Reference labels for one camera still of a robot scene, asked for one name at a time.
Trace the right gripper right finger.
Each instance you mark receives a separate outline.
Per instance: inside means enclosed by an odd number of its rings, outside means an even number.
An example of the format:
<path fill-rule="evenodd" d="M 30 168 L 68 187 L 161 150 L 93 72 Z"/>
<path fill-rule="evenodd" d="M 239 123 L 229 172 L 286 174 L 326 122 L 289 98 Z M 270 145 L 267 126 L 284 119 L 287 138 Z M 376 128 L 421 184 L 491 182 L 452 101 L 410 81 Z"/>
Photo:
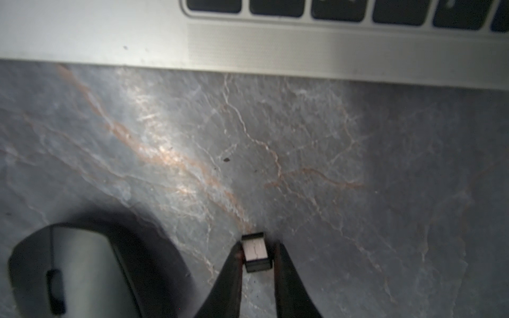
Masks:
<path fill-rule="evenodd" d="M 274 289 L 277 317 L 322 317 L 281 242 L 274 244 Z"/>

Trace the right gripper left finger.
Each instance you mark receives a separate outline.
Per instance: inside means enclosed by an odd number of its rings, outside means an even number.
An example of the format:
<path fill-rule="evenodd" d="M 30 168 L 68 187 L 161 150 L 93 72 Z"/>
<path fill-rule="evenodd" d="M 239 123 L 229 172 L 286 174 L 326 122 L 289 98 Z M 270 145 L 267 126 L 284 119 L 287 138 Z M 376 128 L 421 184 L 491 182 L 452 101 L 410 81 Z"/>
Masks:
<path fill-rule="evenodd" d="M 217 277 L 208 297 L 195 317 L 239 318 L 244 253 L 240 242 L 236 242 Z"/>

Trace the small usb mouse receiver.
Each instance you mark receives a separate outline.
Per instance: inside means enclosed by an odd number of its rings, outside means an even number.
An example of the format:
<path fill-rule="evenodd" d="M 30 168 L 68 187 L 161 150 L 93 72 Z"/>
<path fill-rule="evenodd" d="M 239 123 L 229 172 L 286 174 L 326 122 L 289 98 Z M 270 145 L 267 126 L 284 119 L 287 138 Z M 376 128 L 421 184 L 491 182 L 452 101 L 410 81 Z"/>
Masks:
<path fill-rule="evenodd" d="M 241 245 L 248 273 L 262 272 L 273 267 L 273 261 L 266 246 L 265 233 L 243 235 Z"/>

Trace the black wireless mouse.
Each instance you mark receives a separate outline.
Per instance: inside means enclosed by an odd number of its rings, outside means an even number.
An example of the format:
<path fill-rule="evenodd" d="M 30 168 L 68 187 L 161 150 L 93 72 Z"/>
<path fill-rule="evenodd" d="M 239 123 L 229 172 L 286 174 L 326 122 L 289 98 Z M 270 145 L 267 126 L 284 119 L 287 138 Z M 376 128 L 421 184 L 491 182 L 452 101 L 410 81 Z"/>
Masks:
<path fill-rule="evenodd" d="M 14 247 L 8 273 L 21 317 L 177 317 L 160 262 L 126 228 L 57 223 Z"/>

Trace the silver laptop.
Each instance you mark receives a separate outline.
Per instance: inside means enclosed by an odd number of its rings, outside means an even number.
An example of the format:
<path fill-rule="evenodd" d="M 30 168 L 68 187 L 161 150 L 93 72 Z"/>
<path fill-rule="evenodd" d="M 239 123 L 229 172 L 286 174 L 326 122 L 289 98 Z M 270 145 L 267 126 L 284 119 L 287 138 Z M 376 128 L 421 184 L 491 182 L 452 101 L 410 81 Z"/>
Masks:
<path fill-rule="evenodd" d="M 1 58 L 508 89 L 507 1 L 2 1 Z"/>

